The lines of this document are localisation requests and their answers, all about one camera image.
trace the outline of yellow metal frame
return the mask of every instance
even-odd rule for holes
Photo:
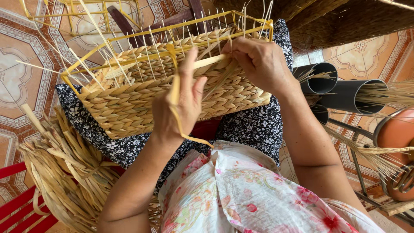
[[[195,24],[195,23],[207,21],[207,20],[210,20],[210,19],[215,19],[215,18],[218,18],[218,17],[223,17],[223,16],[228,15],[228,14],[232,14],[233,23],[234,24],[236,24],[236,15],[239,15],[241,17],[244,17],[244,13],[241,13],[241,12],[238,12],[238,11],[235,11],[235,10],[232,10],[232,11],[227,11],[227,12],[223,12],[223,13],[216,14],[216,15],[207,16],[207,17],[200,18],[200,19],[191,20],[191,21],[184,22],[184,23],[179,23],[179,24],[175,24],[175,25],[171,25],[171,26],[166,26],[166,27],[154,29],[154,30],[151,30],[151,32],[152,33],[161,32],[161,31],[166,31],[167,32],[167,31],[170,31],[170,30],[172,30],[174,28],[180,28],[180,27],[183,27],[183,26],[186,26],[186,25],[191,25],[191,24]],[[255,19],[255,18],[250,17],[250,16],[246,16],[246,18],[247,19],[252,19],[252,20],[254,20],[254,21],[262,24],[259,27],[255,27],[255,28],[246,30],[246,34],[252,33],[252,32],[258,32],[258,31],[261,31],[261,30],[267,30],[268,29],[269,30],[269,35],[273,35],[273,20],[272,19],[270,19],[270,20]],[[107,41],[107,43],[109,45],[111,45],[111,42],[113,42],[113,41],[117,41],[117,40],[121,40],[121,39],[126,39],[126,38],[130,38],[130,37],[134,37],[134,36],[147,35],[147,34],[149,34],[149,31],[139,32],[139,33],[135,33],[135,34],[127,35],[127,36],[120,36],[120,37],[116,37],[116,38],[109,38],[106,41]],[[239,36],[243,36],[243,34],[244,34],[244,32],[237,32],[237,33],[234,33],[234,34],[230,35],[230,37],[231,38],[239,37]],[[211,39],[211,40],[209,40],[209,43],[214,43],[217,40],[218,39]],[[200,43],[194,43],[194,45],[197,46],[197,47],[205,46],[205,45],[207,45],[207,41],[200,42]],[[102,44],[98,45],[96,48],[94,48],[90,52],[88,52],[80,60],[82,62],[85,61],[92,54],[94,54],[95,52],[97,52],[98,49],[101,49],[101,48],[103,48],[105,46],[106,46],[106,43],[103,42]],[[175,49],[175,52],[174,53],[181,53],[182,50],[183,51],[188,51],[191,48],[192,48],[192,46],[181,47],[181,48]],[[161,57],[163,57],[163,56],[171,56],[171,51],[160,52],[159,55],[158,54],[152,54],[152,55],[149,55],[148,57],[147,56],[142,56],[140,58],[136,58],[136,59],[132,59],[132,60],[128,60],[128,61],[121,61],[121,62],[119,62],[119,64],[121,66],[124,66],[124,65],[127,65],[127,64],[135,63],[135,62],[147,61],[148,59],[149,60],[158,59],[159,56],[161,56]],[[73,71],[79,65],[80,65],[80,62],[79,61],[75,62],[72,66],[70,66],[69,68],[67,68],[67,70],[65,70],[64,72],[62,72],[62,74],[60,75],[60,77],[62,78],[62,80],[66,84],[68,84],[77,95],[79,93],[73,87],[72,83],[69,81],[68,76],[73,75],[73,74],[77,74],[77,73],[81,73],[81,72],[86,72],[85,69],[79,69],[79,71]],[[111,67],[114,67],[114,66],[118,66],[118,64],[117,63],[111,63]],[[109,65],[104,65],[104,66],[92,67],[92,68],[89,68],[88,70],[89,71],[99,70],[101,68],[108,68],[108,67],[110,67],[110,66]]]
[[[26,17],[29,20],[32,20],[34,22],[41,23],[41,24],[47,25],[49,27],[52,27],[52,28],[61,30],[63,32],[66,32],[66,33],[71,34],[72,36],[96,35],[96,34],[99,34],[98,32],[93,32],[93,33],[76,33],[75,32],[75,28],[72,25],[72,19],[73,19],[73,17],[77,17],[77,18],[80,18],[82,20],[86,20],[88,22],[87,19],[84,19],[84,18],[81,17],[81,15],[86,15],[87,14],[86,12],[83,12],[83,13],[74,12],[75,6],[81,5],[80,1],[78,1],[78,0],[56,0],[56,2],[61,2],[62,4],[65,5],[65,8],[67,10],[67,14],[35,15],[35,16],[30,15],[30,12],[27,10],[27,7],[26,7],[26,4],[24,3],[24,0],[19,0],[19,1],[20,1],[20,4],[23,7],[23,10],[24,10],[24,13],[25,13]],[[44,3],[46,5],[49,4],[48,0],[43,0],[43,1],[44,1]],[[135,2],[136,6],[137,6],[138,20],[140,20],[140,5],[138,3],[138,0],[128,0],[128,2],[131,2],[131,1],[132,2]],[[90,12],[90,13],[92,15],[96,15],[96,14],[102,14],[103,15],[103,18],[105,20],[105,26],[106,26],[105,31],[102,32],[103,34],[122,33],[121,31],[111,31],[111,29],[109,27],[109,19],[108,19],[109,12],[106,9],[106,3],[108,3],[108,2],[119,2],[119,7],[120,7],[119,11],[128,20],[130,20],[137,28],[139,28],[140,30],[142,29],[142,27],[140,25],[138,25],[137,23],[135,23],[135,21],[133,20],[133,18],[131,18],[125,11],[122,10],[121,0],[84,0],[83,2],[85,4],[94,4],[94,3],[96,3],[96,4],[101,4],[102,5],[102,9],[103,9],[102,11],[95,11],[95,12]],[[42,21],[37,20],[38,18],[59,17],[59,16],[67,16],[68,17],[68,19],[69,19],[69,25],[70,25],[70,32],[65,31],[63,29],[60,29],[60,28],[57,28],[57,27],[55,27],[55,26],[53,26],[51,24],[48,24],[48,23],[45,23],[45,22],[42,22]]]

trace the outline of black floral skirt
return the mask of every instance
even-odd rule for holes
[[[274,26],[273,41],[282,47],[287,65],[292,70],[292,46],[289,31],[282,19],[278,20]],[[74,86],[80,92],[81,87]],[[125,169],[128,168],[139,155],[151,133],[112,140],[68,85],[59,84],[56,85],[55,89],[66,117],[79,134],[113,162]],[[256,148],[272,157],[279,166],[279,147],[282,143],[282,117],[279,102],[274,96],[271,96],[270,103],[266,106],[223,116],[216,132],[216,139],[237,142]],[[207,154],[209,146],[185,140],[162,171],[154,194],[158,193],[164,180],[191,149]]]

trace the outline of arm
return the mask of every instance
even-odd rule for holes
[[[189,134],[201,113],[201,98],[206,77],[193,81],[193,63],[197,50],[192,49],[180,67],[178,112],[183,132]],[[154,129],[137,159],[112,188],[99,217],[98,232],[150,233],[148,205],[155,184],[174,152],[183,142],[169,109],[169,94],[153,102]]]
[[[283,135],[299,183],[319,197],[344,202],[369,216],[348,183],[330,137],[288,69],[282,49],[273,42],[239,37],[233,41],[232,50],[247,77],[278,98]],[[229,45],[223,48],[226,52],[230,52]]]

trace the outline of white floral blouse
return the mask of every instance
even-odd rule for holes
[[[355,208],[280,176],[262,152],[226,141],[210,157],[188,152],[158,197],[163,233],[383,233]]]

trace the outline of hand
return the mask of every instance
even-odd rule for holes
[[[232,41],[232,48],[227,43],[221,51],[230,52],[240,63],[247,78],[260,89],[277,97],[298,88],[300,90],[299,82],[287,67],[282,48],[274,42],[238,37]]]
[[[180,116],[183,133],[190,134],[201,113],[201,100],[203,96],[204,84],[207,77],[200,77],[193,84],[193,64],[198,54],[198,48],[192,48],[179,67],[180,76],[180,98],[178,102],[178,115]],[[152,136],[155,135],[159,140],[166,143],[183,142],[180,136],[177,121],[173,116],[170,106],[170,92],[156,97],[152,103],[152,114],[155,125]]]

